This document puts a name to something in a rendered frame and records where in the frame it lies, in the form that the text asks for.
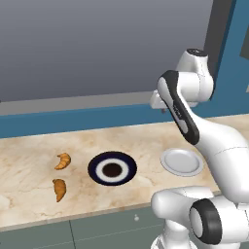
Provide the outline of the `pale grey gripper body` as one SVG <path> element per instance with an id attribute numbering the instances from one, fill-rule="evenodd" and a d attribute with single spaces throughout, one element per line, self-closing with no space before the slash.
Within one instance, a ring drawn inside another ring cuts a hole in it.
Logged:
<path id="1" fill-rule="evenodd" d="M 164 101 L 160 98 L 160 95 L 157 90 L 153 91 L 153 94 L 150 99 L 150 106 L 153 109 L 166 109 L 167 108 Z"/>

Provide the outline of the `plain white plate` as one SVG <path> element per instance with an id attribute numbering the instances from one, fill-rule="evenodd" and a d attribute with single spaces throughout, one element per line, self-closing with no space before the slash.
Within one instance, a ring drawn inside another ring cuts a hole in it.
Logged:
<path id="1" fill-rule="evenodd" d="M 170 148 L 160 156 L 160 163 L 168 172 L 181 177 L 193 177 L 203 169 L 203 161 L 195 152 Z"/>

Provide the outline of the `dark blue ringed plate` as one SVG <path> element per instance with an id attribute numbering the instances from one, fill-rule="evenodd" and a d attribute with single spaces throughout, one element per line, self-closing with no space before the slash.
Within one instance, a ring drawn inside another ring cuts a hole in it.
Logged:
<path id="1" fill-rule="evenodd" d="M 130 181 L 137 172 L 135 160 L 122 152 L 104 152 L 95 156 L 88 166 L 90 178 L 104 186 L 119 186 Z"/>

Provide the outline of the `golden curved croissant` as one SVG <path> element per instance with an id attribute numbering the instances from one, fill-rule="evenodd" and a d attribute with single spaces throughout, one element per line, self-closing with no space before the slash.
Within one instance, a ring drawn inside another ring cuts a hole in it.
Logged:
<path id="1" fill-rule="evenodd" d="M 71 157 L 67 153 L 60 154 L 57 157 L 59 158 L 59 163 L 55 167 L 56 170 L 66 168 L 71 163 Z"/>

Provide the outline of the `grey-green drawer front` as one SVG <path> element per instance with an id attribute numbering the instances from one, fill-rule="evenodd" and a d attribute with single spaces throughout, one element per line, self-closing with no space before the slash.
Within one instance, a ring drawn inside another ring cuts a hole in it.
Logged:
<path id="1" fill-rule="evenodd" d="M 134 221 L 135 214 L 139 217 L 138 222 Z M 150 207 L 143 207 L 76 219 L 70 224 L 74 239 L 80 240 L 162 226 L 163 219 L 157 218 Z"/>

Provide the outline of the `golden straight croissant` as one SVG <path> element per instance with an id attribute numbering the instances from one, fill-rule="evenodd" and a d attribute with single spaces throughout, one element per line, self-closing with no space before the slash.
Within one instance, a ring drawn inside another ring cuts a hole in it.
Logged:
<path id="1" fill-rule="evenodd" d="M 66 184 L 62 179 L 53 179 L 53 188 L 56 194 L 56 201 L 60 202 L 66 194 Z"/>

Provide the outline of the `grey-green cupboard door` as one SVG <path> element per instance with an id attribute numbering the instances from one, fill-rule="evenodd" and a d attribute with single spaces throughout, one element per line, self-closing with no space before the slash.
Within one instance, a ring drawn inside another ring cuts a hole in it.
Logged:
<path id="1" fill-rule="evenodd" d="M 0 249 L 74 249 L 68 222 L 0 232 Z"/>

